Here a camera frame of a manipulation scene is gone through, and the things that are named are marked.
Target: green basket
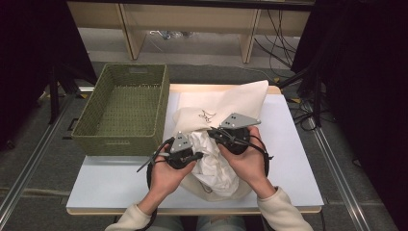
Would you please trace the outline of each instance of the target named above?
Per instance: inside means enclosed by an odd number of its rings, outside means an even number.
[[[72,138],[90,156],[148,156],[163,142],[164,64],[105,64]]]

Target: white bag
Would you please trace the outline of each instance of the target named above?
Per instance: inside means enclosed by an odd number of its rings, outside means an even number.
[[[208,201],[238,199],[251,192],[219,153],[207,130],[217,128],[232,113],[258,118],[267,91],[268,81],[260,81],[226,91],[180,94],[178,110],[173,115],[173,136],[182,132],[192,142],[194,153],[204,153],[182,181],[182,187]]]

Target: beige jacket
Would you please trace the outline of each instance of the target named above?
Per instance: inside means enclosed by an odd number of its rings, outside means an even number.
[[[313,230],[300,212],[291,204],[288,195],[281,189],[266,199],[258,198],[259,210],[268,224],[276,231]],[[151,216],[144,214],[136,204],[131,205],[117,223],[109,225],[105,231],[142,229]]]

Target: wrist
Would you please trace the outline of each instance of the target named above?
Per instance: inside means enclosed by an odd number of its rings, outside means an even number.
[[[149,191],[144,199],[138,204],[138,207],[142,212],[150,216],[166,197],[167,194],[165,193]]]
[[[276,189],[266,177],[254,182],[249,182],[248,184],[261,199],[271,197],[276,193]]]

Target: hand-mounted device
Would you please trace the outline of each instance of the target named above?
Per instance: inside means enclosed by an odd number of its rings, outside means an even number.
[[[231,153],[240,155],[250,145],[247,127],[260,123],[259,119],[232,113],[219,124],[218,128],[212,127],[207,133],[216,140],[216,143],[224,145]]]
[[[160,152],[166,144],[168,144],[168,147],[166,147],[165,152]],[[189,163],[203,157],[202,152],[194,154],[191,148],[192,143],[179,132],[175,137],[164,141],[150,159],[138,169],[138,172],[148,164],[154,166],[157,163],[155,160],[158,156],[165,157],[165,162],[175,169],[184,168]]]

